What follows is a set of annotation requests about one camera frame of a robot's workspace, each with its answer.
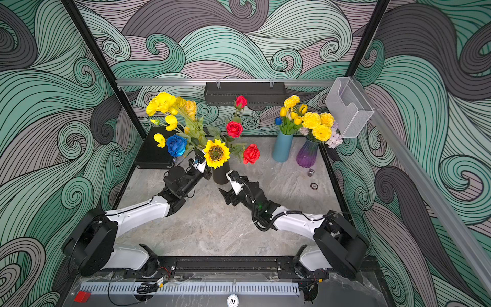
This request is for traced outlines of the black cylindrical vase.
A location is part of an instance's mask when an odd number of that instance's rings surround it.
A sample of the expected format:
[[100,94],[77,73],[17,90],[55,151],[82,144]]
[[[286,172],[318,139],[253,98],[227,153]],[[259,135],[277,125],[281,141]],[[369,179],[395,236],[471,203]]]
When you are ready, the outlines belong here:
[[212,177],[216,184],[225,185],[229,183],[226,174],[230,171],[230,163],[225,162],[222,166],[212,170]]

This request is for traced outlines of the yellow sunflower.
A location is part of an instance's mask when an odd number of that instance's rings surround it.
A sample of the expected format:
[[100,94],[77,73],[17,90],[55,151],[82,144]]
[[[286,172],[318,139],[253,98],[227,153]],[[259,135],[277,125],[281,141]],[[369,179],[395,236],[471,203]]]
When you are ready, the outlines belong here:
[[203,149],[207,166],[217,169],[230,159],[230,149],[219,139],[208,140]]

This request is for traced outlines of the yellow flower bunch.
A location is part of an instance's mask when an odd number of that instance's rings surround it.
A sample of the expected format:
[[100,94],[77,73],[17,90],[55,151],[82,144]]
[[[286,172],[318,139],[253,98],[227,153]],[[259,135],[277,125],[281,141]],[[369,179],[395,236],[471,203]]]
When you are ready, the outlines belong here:
[[208,139],[204,130],[203,118],[198,117],[198,105],[167,92],[161,92],[150,100],[146,112],[156,127],[164,127],[168,132],[187,141],[185,151],[203,150]]

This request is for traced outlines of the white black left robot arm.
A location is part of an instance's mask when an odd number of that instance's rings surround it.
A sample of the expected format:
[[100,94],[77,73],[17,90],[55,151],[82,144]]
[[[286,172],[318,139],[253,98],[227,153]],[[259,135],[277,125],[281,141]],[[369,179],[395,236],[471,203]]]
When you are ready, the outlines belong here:
[[88,211],[62,244],[63,254],[81,276],[105,269],[126,269],[143,278],[154,277],[160,267],[158,256],[145,244],[126,246],[116,244],[116,239],[177,213],[197,183],[211,175],[212,170],[205,163],[188,170],[175,166],[166,173],[164,189],[151,199],[123,209]]

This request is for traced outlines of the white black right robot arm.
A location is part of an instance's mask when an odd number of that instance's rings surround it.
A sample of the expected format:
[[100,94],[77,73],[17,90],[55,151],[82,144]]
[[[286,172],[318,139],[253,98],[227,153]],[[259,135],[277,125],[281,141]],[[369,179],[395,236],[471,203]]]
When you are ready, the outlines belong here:
[[232,189],[228,192],[219,190],[226,204],[236,206],[241,203],[247,207],[253,225],[259,231],[291,232],[315,243],[301,247],[294,257],[301,273],[333,269],[345,278],[356,278],[369,242],[342,213],[307,214],[290,210],[268,199],[259,183],[249,181],[237,171],[229,171],[226,178]]

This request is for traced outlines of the teal ceramic vase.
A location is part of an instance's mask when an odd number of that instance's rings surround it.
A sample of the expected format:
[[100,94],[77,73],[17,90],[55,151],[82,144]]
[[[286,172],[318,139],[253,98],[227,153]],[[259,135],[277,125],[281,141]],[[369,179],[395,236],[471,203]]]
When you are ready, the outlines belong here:
[[272,152],[273,160],[276,162],[286,162],[289,159],[293,138],[293,134],[279,132]]

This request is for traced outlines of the purple glass vase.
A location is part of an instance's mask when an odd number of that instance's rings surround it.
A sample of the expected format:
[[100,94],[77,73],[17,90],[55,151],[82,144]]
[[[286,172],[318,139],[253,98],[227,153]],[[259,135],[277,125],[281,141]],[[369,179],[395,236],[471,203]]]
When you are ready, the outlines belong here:
[[312,167],[317,159],[318,143],[307,139],[297,154],[296,162],[303,168]]

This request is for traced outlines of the blue rose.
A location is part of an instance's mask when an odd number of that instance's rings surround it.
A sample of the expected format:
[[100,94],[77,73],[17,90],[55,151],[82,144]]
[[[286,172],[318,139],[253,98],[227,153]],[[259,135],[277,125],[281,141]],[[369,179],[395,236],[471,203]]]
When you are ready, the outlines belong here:
[[167,139],[166,146],[168,148],[168,153],[172,157],[180,157],[186,151],[187,139],[179,135],[173,135]]

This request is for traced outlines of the red rose stem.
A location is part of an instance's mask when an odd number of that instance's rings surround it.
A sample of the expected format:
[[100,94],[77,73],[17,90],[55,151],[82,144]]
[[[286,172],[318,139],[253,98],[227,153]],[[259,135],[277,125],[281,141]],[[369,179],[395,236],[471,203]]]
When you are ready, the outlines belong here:
[[239,113],[248,105],[248,100],[243,95],[235,99],[235,113],[226,124],[225,132],[215,136],[215,143],[220,142],[219,155],[216,168],[224,166],[231,155],[243,160],[245,165],[254,165],[260,158],[260,150],[256,144],[242,143],[239,139],[244,132],[244,126]]

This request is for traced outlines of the black ribbed hard case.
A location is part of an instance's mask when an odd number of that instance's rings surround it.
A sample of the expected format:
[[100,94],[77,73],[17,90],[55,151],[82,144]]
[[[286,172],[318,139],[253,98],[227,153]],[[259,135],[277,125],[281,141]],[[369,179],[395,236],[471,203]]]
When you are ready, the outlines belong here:
[[155,134],[162,134],[166,139],[175,133],[167,131],[164,127],[153,127],[148,131],[134,164],[140,169],[168,170],[174,165],[174,158],[168,153],[167,148],[158,147],[154,140]]

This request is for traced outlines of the yellow tulip bouquet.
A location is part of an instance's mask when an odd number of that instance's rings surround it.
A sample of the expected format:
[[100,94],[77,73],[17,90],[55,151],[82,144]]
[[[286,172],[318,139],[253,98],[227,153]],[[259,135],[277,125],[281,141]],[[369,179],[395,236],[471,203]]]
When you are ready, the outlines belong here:
[[303,115],[307,110],[308,106],[300,103],[300,97],[293,95],[284,101],[274,123],[285,136],[293,135],[303,127]]

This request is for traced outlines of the black hanging tray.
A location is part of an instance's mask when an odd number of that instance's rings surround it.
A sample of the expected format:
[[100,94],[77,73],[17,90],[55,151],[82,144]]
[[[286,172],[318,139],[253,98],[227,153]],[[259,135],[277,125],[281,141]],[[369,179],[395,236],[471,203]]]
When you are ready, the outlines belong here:
[[278,106],[283,104],[287,93],[284,83],[215,81],[205,85],[204,96],[209,106],[235,106],[240,96],[247,100],[248,106]]

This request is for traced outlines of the yellow carnation bouquet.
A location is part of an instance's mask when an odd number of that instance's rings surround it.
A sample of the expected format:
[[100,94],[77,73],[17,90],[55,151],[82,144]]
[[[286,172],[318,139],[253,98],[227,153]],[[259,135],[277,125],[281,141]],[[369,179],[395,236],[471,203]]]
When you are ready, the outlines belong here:
[[315,143],[336,148],[343,143],[339,123],[331,113],[307,112],[301,118],[299,132]]

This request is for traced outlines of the red small block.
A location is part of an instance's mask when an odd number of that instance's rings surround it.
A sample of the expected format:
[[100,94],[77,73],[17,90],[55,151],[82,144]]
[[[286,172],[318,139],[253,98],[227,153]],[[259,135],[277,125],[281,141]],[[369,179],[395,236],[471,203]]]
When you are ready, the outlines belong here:
[[75,303],[87,303],[90,296],[91,296],[90,292],[79,291],[74,298],[74,302]]

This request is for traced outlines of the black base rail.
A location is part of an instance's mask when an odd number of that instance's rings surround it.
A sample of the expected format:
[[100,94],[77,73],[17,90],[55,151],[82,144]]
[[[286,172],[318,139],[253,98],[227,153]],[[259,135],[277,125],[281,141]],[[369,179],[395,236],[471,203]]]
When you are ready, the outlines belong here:
[[329,276],[328,268],[308,271],[293,256],[159,256],[172,277],[189,274],[259,273],[272,278],[318,280]]

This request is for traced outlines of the clear acrylic wall box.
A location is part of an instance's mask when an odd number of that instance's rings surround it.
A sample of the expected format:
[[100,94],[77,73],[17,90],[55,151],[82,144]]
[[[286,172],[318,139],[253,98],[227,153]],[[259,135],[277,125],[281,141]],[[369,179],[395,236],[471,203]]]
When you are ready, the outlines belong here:
[[374,114],[362,84],[351,77],[336,78],[325,103],[342,138],[357,138]]

